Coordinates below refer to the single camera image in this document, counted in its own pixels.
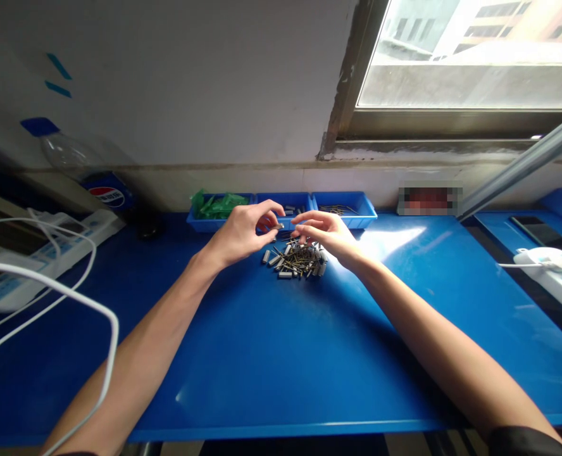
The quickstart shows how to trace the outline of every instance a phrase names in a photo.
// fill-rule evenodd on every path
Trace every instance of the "hand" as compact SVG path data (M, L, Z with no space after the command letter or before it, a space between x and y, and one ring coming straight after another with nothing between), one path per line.
M352 270L356 266L356 261L363 256L363 252L338 215L308 211L298 215L292 223L298 224L304 220L306 220L304 224L296 225L292 238L300 236L301 244L306 242L306 238L310 238L309 244L313 241L321 243L345 268Z
M224 269L270 244L279 232L277 216L285 216L283 206L268 199L257 205L236 206L222 228L203 248L208 261ZM256 228L265 234L257 235Z

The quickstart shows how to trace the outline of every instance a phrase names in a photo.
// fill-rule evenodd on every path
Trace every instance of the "plastic bottle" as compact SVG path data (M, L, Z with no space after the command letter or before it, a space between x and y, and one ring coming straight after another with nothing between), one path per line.
M160 215L107 169L90 147L60 132L46 117L22 120L22 127L41 141L41 150L55 169L77 181L128 224L137 226L141 239L151 239L162 230Z

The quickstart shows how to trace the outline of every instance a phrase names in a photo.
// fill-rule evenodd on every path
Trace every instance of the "pepsi label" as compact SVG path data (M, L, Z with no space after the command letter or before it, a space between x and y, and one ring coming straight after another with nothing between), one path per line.
M126 210L135 204L129 189L113 172L100 179L83 181L81 185L112 210Z

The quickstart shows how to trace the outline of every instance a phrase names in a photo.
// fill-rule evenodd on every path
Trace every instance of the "green plastic bag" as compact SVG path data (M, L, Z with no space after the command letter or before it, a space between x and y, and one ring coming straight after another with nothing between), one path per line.
M235 206L248 205L249 200L235 193L226 193L222 198L212 196L205 201L205 191L201 189L192 197L194 216L203 219L227 219Z

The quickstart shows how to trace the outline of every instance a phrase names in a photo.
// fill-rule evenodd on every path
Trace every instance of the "white wall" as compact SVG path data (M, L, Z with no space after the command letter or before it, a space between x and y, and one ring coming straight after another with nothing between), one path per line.
M355 3L0 0L0 150L45 167L19 125L44 116L139 165L313 160Z
M404 181L462 182L468 194L502 170L511 156L315 161L356 2L0 0L0 158L63 203L90 210L99 203L47 169L21 119L49 117L111 162L132 165L123 176L164 210L186 210L202 187L359 189L392 206ZM545 173L503 202L535 201L562 185L561 164Z

